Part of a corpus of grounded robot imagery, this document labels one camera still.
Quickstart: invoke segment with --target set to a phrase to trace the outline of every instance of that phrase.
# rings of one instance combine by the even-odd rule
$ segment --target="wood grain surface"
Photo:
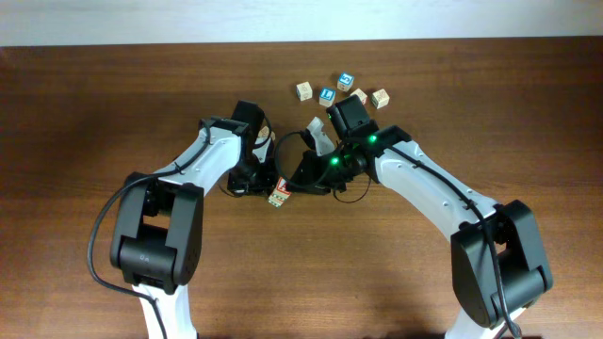
[[[381,126],[402,127],[482,194],[534,211],[555,287],[519,318],[524,333],[600,338],[602,38],[2,48],[0,336],[146,337],[139,302],[86,268],[103,203],[238,99],[259,103],[277,137],[324,117],[318,89],[341,72],[367,93],[387,90],[388,106],[368,108]],[[304,81],[315,96],[300,103]],[[303,147],[287,148],[292,171]],[[279,210],[212,189],[204,211],[189,286],[204,336],[407,338],[445,331],[459,311],[448,242],[382,186],[352,205],[294,195]],[[121,282],[108,261],[115,215],[95,258]]]

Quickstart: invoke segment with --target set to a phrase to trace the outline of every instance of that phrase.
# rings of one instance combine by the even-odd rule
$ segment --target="toy block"
[[[334,100],[335,100],[335,91],[333,89],[328,89],[328,88],[322,89],[322,91],[320,92],[320,98],[318,100],[318,102],[321,105],[323,105],[325,107],[331,107]]]
[[[300,101],[312,98],[312,87],[310,87],[310,83],[307,81],[296,86],[296,91],[298,92]]]
[[[367,95],[361,89],[357,89],[357,90],[353,91],[350,94],[350,96],[352,96],[352,95],[358,95],[358,98],[360,98],[362,105],[367,103]]]
[[[379,109],[389,104],[389,95],[387,95],[385,89],[380,89],[373,93],[370,97],[370,101]]]
[[[351,89],[351,85],[354,83],[354,77],[347,74],[341,73],[339,76],[339,80],[337,81],[337,88],[343,91],[348,91]]]

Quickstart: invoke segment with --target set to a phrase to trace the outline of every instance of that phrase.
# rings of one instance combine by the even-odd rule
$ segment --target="wooden block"
[[[353,91],[350,94],[350,96],[352,96],[352,95],[358,95],[358,98],[360,98],[362,105],[367,103],[367,95],[361,89],[357,89],[357,90]]]
[[[379,89],[370,97],[370,102],[372,102],[375,107],[381,108],[389,104],[389,95],[387,95],[385,89]]]
[[[351,89],[351,85],[354,83],[354,77],[347,74],[341,73],[339,76],[339,80],[337,81],[337,88],[343,91],[348,91]]]
[[[312,98],[312,87],[307,81],[296,86],[296,91],[298,92],[298,98],[300,98],[300,101]]]
[[[279,208],[290,196],[291,192],[286,190],[286,181],[283,178],[279,178],[279,182],[276,184],[276,187],[274,187],[272,194],[268,197],[268,202],[274,207]]]
[[[322,89],[322,91],[320,92],[320,98],[318,100],[318,102],[321,105],[323,105],[325,107],[331,107],[334,100],[335,100],[334,89],[328,89],[328,88]]]

